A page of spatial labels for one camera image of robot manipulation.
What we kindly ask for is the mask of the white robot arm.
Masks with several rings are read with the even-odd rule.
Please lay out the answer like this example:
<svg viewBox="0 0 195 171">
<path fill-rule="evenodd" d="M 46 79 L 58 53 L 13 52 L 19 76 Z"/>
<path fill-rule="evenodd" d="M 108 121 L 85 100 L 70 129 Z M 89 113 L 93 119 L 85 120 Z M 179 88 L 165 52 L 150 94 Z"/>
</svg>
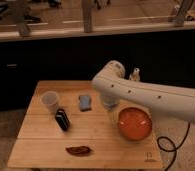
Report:
<svg viewBox="0 0 195 171">
<path fill-rule="evenodd" d="M 124 66 L 112 60 L 93 77 L 92 86 L 104 107 L 112 108 L 124 99 L 195 124 L 195 89 L 132 81 L 124 76 Z"/>
</svg>

